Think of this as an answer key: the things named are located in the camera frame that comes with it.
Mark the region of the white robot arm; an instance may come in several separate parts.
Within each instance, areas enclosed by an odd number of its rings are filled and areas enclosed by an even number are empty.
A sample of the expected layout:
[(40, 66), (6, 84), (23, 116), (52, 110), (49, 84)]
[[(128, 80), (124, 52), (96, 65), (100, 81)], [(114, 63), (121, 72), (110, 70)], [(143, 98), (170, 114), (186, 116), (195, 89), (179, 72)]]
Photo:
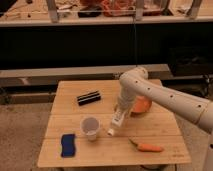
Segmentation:
[(213, 101), (151, 83), (143, 67), (124, 72), (119, 82), (121, 92), (113, 118), (116, 125), (122, 125), (137, 95), (146, 96), (210, 134), (203, 171), (213, 171)]

